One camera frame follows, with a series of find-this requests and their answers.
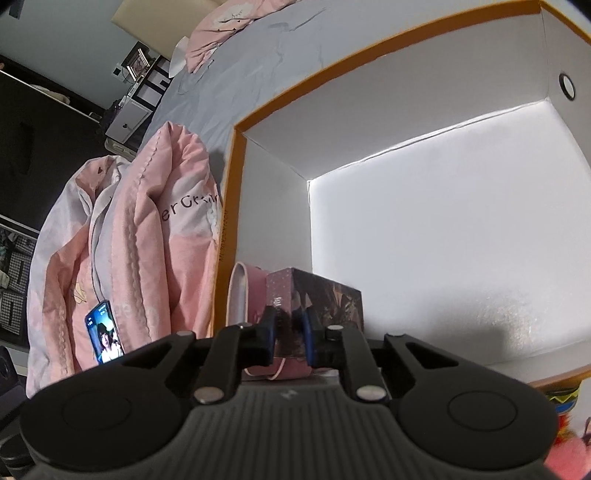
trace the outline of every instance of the person on phone screen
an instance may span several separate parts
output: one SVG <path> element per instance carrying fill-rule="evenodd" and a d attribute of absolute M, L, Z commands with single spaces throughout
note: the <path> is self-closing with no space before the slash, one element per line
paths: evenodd
<path fill-rule="evenodd" d="M 96 332 L 99 335 L 100 346 L 103 349 L 102 353 L 100 354 L 100 362 L 102 364 L 105 364 L 109 360 L 119 358 L 123 355 L 121 345 L 119 342 L 113 341 L 104 323 L 99 323 L 96 326 Z"/>

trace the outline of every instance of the white wall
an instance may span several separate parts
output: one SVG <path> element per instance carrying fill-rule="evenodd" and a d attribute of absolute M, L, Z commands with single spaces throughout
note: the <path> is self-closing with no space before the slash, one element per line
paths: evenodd
<path fill-rule="evenodd" d="M 0 17 L 0 54 L 107 108 L 128 90 L 111 76 L 136 40 L 111 23 L 121 0 L 25 0 Z"/>
<path fill-rule="evenodd" d="M 246 136 L 312 180 L 420 135 L 542 100 L 547 72 L 541 16 L 503 18 L 384 55 L 291 102 Z"/>

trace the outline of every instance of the white cabinet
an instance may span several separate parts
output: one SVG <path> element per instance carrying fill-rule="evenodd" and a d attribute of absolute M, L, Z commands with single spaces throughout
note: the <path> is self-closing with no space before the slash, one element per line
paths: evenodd
<path fill-rule="evenodd" d="M 152 110 L 140 105 L 132 98 L 126 99 L 124 105 L 117 112 L 115 119 L 109 125 L 106 136 L 123 144 L 131 136 L 141 122 L 146 120 Z"/>

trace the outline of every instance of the gray bed sheet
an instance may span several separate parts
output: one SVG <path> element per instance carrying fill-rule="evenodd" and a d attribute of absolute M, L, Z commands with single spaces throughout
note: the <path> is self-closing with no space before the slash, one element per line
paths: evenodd
<path fill-rule="evenodd" d="M 172 81 L 142 146 L 166 121 L 200 136 L 221 184 L 233 126 L 322 68 L 407 28 L 491 0 L 302 0 L 255 21 Z"/>

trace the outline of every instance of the wall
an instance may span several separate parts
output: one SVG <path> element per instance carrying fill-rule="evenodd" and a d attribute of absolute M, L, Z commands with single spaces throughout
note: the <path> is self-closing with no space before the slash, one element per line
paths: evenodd
<path fill-rule="evenodd" d="M 0 54 L 108 108 L 130 87 L 111 75 L 135 39 L 111 23 L 121 0 L 25 0 L 0 17 Z"/>

